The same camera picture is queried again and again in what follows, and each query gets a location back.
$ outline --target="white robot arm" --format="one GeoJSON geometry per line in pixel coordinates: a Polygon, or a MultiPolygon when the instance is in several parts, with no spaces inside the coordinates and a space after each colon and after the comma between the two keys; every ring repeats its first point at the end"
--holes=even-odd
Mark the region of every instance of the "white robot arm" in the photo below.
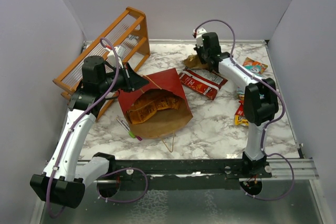
{"type": "Polygon", "coordinates": [[[34,174],[30,180],[30,186],[41,200],[46,201],[47,195],[50,195],[50,202],[76,208],[84,196],[85,188],[109,171],[110,162],[104,155],[95,155],[88,164],[77,168],[85,138],[106,101],[101,97],[111,89],[112,82],[115,85],[111,92],[119,89],[132,92],[149,83],[147,79],[136,74],[128,63],[120,66],[117,80],[114,79],[115,72],[116,68],[100,56],[89,56],[85,59],[82,65],[83,78],[71,96],[66,125],[56,150],[43,173],[34,174]],[[106,73],[106,67],[112,68],[114,72],[106,73]],[[75,125],[84,111],[94,103],[97,105],[75,125]],[[53,180],[48,190],[50,178],[53,180]]]}
{"type": "MultiPolygon", "coordinates": [[[[222,53],[218,41],[217,34],[207,33],[207,31],[200,27],[196,32],[196,47],[198,57],[202,63],[208,63],[210,70],[218,72],[220,75],[228,80],[233,81],[241,88],[247,87],[247,96],[245,96],[244,112],[249,121],[248,127],[248,141],[245,148],[245,155],[251,161],[257,161],[264,158],[265,154],[261,149],[265,148],[266,141],[262,141],[262,132],[265,124],[274,118],[278,111],[278,101],[276,96],[269,89],[264,89],[257,80],[252,79],[245,74],[237,65],[230,59],[229,53],[222,53]],[[260,93],[265,93],[265,100],[260,100],[258,89],[260,93]]],[[[275,83],[270,78],[266,80],[268,84],[275,87],[275,83]]]]}

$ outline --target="screw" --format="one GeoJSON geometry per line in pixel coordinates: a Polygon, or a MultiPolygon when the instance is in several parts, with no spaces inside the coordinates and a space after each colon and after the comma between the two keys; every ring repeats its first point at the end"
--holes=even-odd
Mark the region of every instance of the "screw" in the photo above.
{"type": "Polygon", "coordinates": [[[270,167],[269,165],[266,165],[265,166],[265,172],[271,173],[272,172],[272,167],[270,167]]]}
{"type": "MultiPolygon", "coordinates": [[[[231,169],[231,167],[229,167],[229,166],[225,166],[224,169],[231,169]]],[[[230,170],[226,170],[225,173],[226,173],[226,174],[230,174],[231,171],[230,171],[230,170]]]]}
{"type": "Polygon", "coordinates": [[[132,175],[133,174],[133,170],[132,169],[128,169],[128,170],[126,170],[126,173],[128,174],[128,175],[132,175]]]}

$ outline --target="marble surface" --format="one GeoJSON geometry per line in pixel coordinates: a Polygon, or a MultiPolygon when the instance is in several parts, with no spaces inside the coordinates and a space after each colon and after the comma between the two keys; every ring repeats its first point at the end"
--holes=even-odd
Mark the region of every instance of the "marble surface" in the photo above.
{"type": "MultiPolygon", "coordinates": [[[[182,60],[194,54],[193,47],[192,44],[151,44],[151,56],[138,73],[151,74],[169,68],[180,72],[184,68],[182,60]]],[[[222,45],[222,50],[229,51],[230,48],[231,44],[222,45]]],[[[267,64],[269,67],[264,75],[274,78],[263,44],[238,43],[234,57],[240,63],[249,57],[267,64]]],[[[131,65],[140,60],[133,58],[131,65]]],[[[229,80],[214,101],[187,87],[183,88],[194,117],[185,128],[175,133],[173,153],[160,140],[138,141],[129,137],[116,121],[116,116],[122,116],[122,112],[115,102],[91,128],[80,159],[91,159],[97,152],[113,154],[117,159],[240,158],[247,143],[248,127],[234,124],[234,114],[239,107],[234,83],[229,80]]],[[[172,136],[165,141],[171,147],[172,136]]],[[[299,157],[287,116],[269,127],[266,151],[299,157]]]]}

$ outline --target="red paper bag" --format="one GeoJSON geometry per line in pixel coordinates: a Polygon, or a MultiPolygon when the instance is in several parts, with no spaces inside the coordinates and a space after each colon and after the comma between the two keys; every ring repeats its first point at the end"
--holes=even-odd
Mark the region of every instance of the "red paper bag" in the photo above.
{"type": "Polygon", "coordinates": [[[143,138],[158,138],[169,135],[183,128],[193,117],[185,97],[182,84],[175,68],[164,70],[147,76],[150,83],[141,90],[134,92],[120,92],[119,104],[133,134],[143,138]],[[147,91],[160,90],[171,92],[181,100],[178,109],[166,109],[157,111],[147,121],[132,124],[127,111],[133,103],[147,91]]]}

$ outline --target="orange wooden rack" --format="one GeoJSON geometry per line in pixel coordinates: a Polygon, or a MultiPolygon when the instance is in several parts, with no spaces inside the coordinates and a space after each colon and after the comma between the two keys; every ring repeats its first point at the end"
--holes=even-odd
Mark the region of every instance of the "orange wooden rack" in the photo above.
{"type": "MultiPolygon", "coordinates": [[[[146,15],[142,11],[127,7],[126,10],[87,48],[82,54],[64,70],[53,82],[62,88],[62,96],[70,100],[76,91],[79,81],[82,79],[81,66],[86,57],[92,55],[102,56],[108,61],[108,52],[100,45],[100,38],[108,38],[114,46],[121,45],[125,48],[123,62],[128,62],[135,54],[140,54],[142,59],[135,66],[138,69],[150,56],[149,39],[147,31],[146,15]]],[[[98,121],[105,113],[113,100],[107,101],[99,112],[98,121]]]]}

